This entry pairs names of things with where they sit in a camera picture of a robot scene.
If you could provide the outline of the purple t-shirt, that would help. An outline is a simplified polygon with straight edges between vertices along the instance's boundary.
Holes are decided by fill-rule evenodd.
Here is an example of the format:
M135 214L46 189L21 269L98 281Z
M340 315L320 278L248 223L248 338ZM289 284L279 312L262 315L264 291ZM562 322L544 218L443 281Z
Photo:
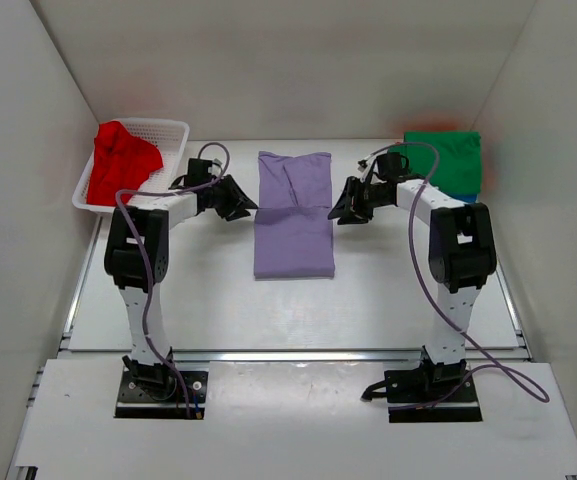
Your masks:
M254 278L332 279L335 275L332 156L258 154L259 208L254 219Z

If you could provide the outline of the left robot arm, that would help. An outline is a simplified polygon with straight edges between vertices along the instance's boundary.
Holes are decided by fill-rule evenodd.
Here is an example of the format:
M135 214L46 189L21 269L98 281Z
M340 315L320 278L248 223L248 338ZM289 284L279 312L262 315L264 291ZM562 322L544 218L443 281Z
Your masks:
M213 210L227 222L249 217L257 208L232 175L216 160L192 158L187 172L169 189L151 194L142 207L115 208L104 255L104 268L119 289L127 310L131 354L126 368L142 374L142 385L156 398L176 389L172 346L163 321L161 284L169 264L170 231Z

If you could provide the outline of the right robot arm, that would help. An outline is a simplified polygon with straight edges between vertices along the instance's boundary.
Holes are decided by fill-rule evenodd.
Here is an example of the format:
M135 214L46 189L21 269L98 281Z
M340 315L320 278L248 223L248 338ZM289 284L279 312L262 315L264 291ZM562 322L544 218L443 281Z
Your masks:
M497 256L489 210L482 203L465 203L441 192L410 168L396 151L373 153L359 162L361 177L346 179L328 214L338 225L366 224L374 210L395 206L408 212L408 243L420 286L435 310L429 340L423 347L432 366L416 376L417 391L439 400L452 388L450 373L439 365L465 359L466 335L474 303L496 271ZM428 268L437 284L432 295L423 281L413 252L414 223L429 229Z

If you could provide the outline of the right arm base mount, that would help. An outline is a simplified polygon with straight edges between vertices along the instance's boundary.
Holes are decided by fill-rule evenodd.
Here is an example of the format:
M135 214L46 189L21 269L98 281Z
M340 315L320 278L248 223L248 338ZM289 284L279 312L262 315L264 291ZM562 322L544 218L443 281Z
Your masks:
M384 399L395 423L477 423L483 420L467 362L433 363L424 357L410 370L390 369L368 386L364 402Z

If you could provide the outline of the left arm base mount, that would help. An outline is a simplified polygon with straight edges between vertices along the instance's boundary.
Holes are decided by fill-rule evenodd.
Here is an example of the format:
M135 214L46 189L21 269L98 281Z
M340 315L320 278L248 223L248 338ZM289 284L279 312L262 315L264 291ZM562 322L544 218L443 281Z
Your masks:
M203 420L209 372L143 365L122 358L114 417L119 419Z

